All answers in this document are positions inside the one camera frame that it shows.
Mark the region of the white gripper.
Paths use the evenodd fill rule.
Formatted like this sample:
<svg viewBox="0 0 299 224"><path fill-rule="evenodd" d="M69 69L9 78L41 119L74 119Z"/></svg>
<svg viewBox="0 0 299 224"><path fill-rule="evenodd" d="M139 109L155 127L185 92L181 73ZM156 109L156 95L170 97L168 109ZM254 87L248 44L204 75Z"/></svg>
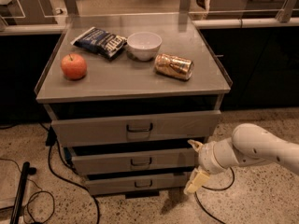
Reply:
<svg viewBox="0 0 299 224"><path fill-rule="evenodd" d="M199 141L189 139L188 143L198 153L200 168L193 169L190 179L184 188L186 195L194 194L203 187L209 180L210 175L219 174L226 170L224 167L224 154L227 146L226 141L212 141L203 144Z"/></svg>

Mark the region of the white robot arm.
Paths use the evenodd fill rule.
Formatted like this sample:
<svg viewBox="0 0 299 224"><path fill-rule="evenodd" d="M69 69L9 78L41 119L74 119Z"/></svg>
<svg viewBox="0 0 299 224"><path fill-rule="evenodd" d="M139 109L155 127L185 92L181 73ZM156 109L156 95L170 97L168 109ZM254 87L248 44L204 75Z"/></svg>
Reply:
<svg viewBox="0 0 299 224"><path fill-rule="evenodd" d="M189 140L198 154L199 166L194 168L184 193L194 194L211 175L231 167L247 167L275 162L299 175L299 145L278 138L255 124L235 127L229 138L202 144Z"/></svg>

